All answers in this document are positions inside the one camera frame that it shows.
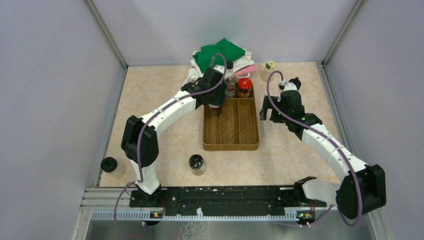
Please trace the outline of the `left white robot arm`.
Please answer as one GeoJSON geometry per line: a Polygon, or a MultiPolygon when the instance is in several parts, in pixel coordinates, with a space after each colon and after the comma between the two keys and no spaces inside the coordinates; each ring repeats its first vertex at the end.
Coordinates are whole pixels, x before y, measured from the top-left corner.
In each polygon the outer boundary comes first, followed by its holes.
{"type": "Polygon", "coordinates": [[[184,84],[168,101],[151,112],[130,116],[125,124],[121,149],[131,163],[136,179],[136,195],[149,207],[160,202],[161,184],[155,164],[159,137],[183,115],[200,106],[223,107],[226,101],[225,67],[209,67],[195,82],[184,84]]]}

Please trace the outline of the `red lid chili sauce jar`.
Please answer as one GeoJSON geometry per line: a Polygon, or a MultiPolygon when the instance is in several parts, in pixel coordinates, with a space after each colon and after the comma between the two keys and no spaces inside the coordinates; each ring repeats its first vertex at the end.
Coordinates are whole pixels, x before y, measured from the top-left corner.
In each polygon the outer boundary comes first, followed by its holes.
{"type": "Polygon", "coordinates": [[[238,86],[238,92],[237,96],[238,98],[248,98],[250,96],[253,83],[249,78],[240,78],[237,83],[238,86]]]}

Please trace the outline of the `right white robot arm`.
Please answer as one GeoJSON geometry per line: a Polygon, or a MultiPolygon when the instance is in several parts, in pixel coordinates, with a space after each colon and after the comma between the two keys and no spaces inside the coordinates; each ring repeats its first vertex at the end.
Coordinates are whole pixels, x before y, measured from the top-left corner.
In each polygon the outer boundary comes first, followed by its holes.
{"type": "Polygon", "coordinates": [[[260,119],[285,124],[290,132],[309,145],[333,170],[339,183],[310,178],[293,192],[299,206],[319,200],[336,206],[350,220],[386,205],[386,173],[378,164],[369,165],[353,155],[330,134],[322,120],[307,113],[297,90],[263,97],[260,119]]]}

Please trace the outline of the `dark bottle red white label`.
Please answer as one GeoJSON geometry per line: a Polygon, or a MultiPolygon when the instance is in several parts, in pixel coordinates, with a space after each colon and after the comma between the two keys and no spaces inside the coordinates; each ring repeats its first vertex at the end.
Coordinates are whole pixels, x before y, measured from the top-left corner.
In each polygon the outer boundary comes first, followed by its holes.
{"type": "Polygon", "coordinates": [[[236,78],[234,77],[235,72],[233,70],[234,62],[228,61],[226,63],[226,68],[232,71],[232,76],[224,80],[225,84],[227,85],[225,95],[226,95],[226,98],[232,99],[235,97],[235,92],[236,92],[236,78]]]}

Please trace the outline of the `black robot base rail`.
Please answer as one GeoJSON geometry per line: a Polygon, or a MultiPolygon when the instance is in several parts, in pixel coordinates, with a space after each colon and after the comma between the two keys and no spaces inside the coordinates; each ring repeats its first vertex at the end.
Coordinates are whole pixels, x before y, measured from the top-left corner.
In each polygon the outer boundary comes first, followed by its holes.
{"type": "Polygon", "coordinates": [[[152,195],[131,192],[131,208],[160,208],[166,217],[280,217],[290,207],[324,207],[325,202],[300,196],[292,185],[173,186],[160,187],[152,195]]]}

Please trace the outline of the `yellow cap clear bottle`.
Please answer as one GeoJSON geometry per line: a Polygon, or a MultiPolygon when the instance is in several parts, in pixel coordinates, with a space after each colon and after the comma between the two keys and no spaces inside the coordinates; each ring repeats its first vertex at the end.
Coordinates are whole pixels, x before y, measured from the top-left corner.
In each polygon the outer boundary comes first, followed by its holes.
{"type": "Polygon", "coordinates": [[[268,78],[270,77],[270,75],[272,74],[272,72],[274,72],[276,68],[276,63],[272,60],[269,60],[266,62],[263,71],[260,75],[260,78],[264,81],[267,82],[268,78]]]}

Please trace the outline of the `white lid brown sauce jar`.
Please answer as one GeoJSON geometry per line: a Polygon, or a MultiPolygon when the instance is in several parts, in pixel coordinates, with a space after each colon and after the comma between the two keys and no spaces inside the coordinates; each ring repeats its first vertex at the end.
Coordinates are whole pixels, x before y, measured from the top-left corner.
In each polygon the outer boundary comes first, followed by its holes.
{"type": "Polygon", "coordinates": [[[222,114],[223,107],[219,105],[209,104],[208,109],[211,116],[219,117],[222,114]]]}

